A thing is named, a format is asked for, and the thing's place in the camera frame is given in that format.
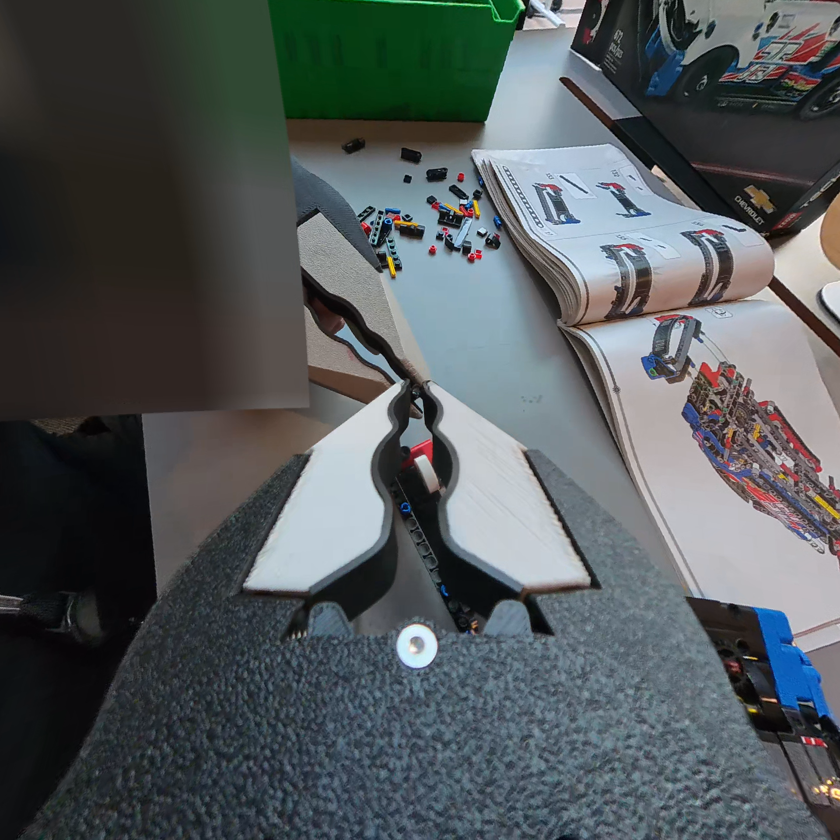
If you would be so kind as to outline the red black toy race car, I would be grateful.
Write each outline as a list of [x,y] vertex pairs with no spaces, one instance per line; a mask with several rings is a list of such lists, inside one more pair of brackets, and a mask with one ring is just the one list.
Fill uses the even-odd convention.
[[687,598],[793,796],[839,831],[839,733],[822,678],[779,611]]

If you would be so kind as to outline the person's black clothing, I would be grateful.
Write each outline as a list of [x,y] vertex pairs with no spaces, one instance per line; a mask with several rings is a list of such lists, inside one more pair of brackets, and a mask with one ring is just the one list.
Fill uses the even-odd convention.
[[1,426],[1,831],[74,760],[155,598],[139,415]]

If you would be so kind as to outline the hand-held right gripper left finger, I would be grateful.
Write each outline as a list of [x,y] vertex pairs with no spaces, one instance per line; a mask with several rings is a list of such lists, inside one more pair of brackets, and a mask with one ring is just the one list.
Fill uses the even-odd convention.
[[402,462],[409,381],[393,385],[312,446],[243,589],[336,602],[354,619],[396,576],[389,486]]

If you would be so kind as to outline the pile of small brick pieces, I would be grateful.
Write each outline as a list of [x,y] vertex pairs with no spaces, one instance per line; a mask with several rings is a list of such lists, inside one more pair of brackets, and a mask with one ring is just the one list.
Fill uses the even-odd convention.
[[412,147],[403,146],[398,160],[404,168],[402,184],[437,188],[424,198],[427,214],[414,213],[406,204],[408,192],[399,193],[392,202],[364,206],[355,214],[364,239],[373,248],[379,267],[391,278],[403,270],[403,260],[398,239],[421,243],[434,223],[427,253],[439,252],[462,255],[469,264],[483,257],[484,249],[498,249],[501,245],[502,222],[493,211],[488,212],[490,227],[480,222],[480,203],[486,192],[483,176],[476,171],[473,182],[468,182],[465,171],[450,169],[446,165],[433,165],[422,169],[424,154]]

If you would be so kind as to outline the grey desk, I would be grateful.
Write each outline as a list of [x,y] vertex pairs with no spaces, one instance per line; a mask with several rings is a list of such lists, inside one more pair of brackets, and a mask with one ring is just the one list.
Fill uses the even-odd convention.
[[[485,123],[288,120],[290,153],[331,184],[355,209],[406,196],[414,207],[434,193],[402,183],[401,145],[423,152],[429,165],[472,170],[473,148],[531,149],[608,143],[615,138],[560,81],[568,64],[569,33],[518,33],[502,70]],[[420,244],[400,246],[404,271],[394,294],[433,380],[529,448],[543,452],[642,544],[650,559],[677,580],[676,567],[627,472],[587,365],[556,325],[560,307],[548,283],[517,251],[502,245],[487,267],[466,259],[424,255]],[[738,349],[766,351],[781,373],[780,397],[790,419],[807,421],[805,385],[818,384],[820,405],[838,421],[838,358],[770,290],[757,299],[772,316],[749,332]],[[319,385],[309,407],[290,410],[155,413],[143,415],[157,594],[226,517],[294,454],[302,453],[356,414],[362,405]],[[700,505],[699,475],[689,459],[664,453],[673,493],[702,538],[712,536],[711,509]],[[723,601],[783,610],[791,626],[806,629],[838,620],[838,566],[805,551],[789,532],[751,543],[747,571],[759,583],[727,583],[714,560],[710,594]]]

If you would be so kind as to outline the green storage bin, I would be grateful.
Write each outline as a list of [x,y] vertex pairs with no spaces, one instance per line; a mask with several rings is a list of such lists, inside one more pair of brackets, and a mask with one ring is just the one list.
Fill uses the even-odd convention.
[[268,1],[288,119],[484,122],[520,1]]

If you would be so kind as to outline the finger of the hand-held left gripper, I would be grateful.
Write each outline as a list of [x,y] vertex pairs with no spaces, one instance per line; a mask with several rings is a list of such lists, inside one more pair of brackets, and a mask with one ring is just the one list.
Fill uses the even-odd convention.
[[305,314],[309,381],[360,403],[371,403],[394,385],[379,367],[363,360],[353,345],[321,330]]
[[301,273],[314,295],[349,324],[362,345],[416,384],[430,371],[382,273],[322,214],[298,227]]

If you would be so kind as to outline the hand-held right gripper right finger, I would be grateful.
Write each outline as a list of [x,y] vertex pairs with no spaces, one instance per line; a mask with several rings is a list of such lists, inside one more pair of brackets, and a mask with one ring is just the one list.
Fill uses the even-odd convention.
[[591,573],[527,449],[436,383],[424,384],[422,400],[445,487],[444,543],[471,579],[481,615],[503,600],[590,588]]

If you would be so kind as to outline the small toy brick assembly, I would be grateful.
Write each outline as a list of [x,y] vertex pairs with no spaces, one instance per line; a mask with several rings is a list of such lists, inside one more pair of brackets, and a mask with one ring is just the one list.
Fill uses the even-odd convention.
[[391,484],[392,498],[437,597],[462,634],[481,633],[485,618],[476,609],[477,596],[468,574],[445,544],[438,520],[445,486],[432,463],[433,441],[401,447],[402,463]]

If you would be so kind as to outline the toy set box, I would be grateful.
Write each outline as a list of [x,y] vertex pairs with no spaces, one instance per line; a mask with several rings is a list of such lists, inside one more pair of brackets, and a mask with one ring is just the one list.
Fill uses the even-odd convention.
[[573,49],[759,232],[838,194],[838,2],[590,1]]

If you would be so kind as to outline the open instruction booklet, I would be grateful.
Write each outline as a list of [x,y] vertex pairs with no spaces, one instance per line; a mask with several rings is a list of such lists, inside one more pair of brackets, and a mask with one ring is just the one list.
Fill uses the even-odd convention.
[[838,642],[838,415],[798,318],[755,297],[764,239],[610,144],[472,159],[689,592],[782,611],[805,651]]

